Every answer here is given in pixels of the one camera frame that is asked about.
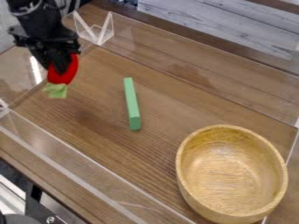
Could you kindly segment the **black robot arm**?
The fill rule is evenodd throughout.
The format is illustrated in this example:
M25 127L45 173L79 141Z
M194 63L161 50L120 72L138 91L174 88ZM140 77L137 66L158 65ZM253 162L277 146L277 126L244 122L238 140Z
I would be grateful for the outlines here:
M18 24L7 28L17 46L29 50L43 69L49 65L58 75L69 67L71 54L79 53L78 35L63 26L61 10L54 0L6 0L7 10Z

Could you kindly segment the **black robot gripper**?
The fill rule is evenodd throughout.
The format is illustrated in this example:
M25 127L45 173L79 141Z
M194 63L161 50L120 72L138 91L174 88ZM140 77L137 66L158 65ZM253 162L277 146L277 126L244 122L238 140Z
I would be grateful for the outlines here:
M19 25L14 25L7 33L13 36L14 44L29 50L43 69L47 69L51 62L58 74L66 72L70 54L79 53L78 35L74 31L59 25L47 37L34 37L25 33Z

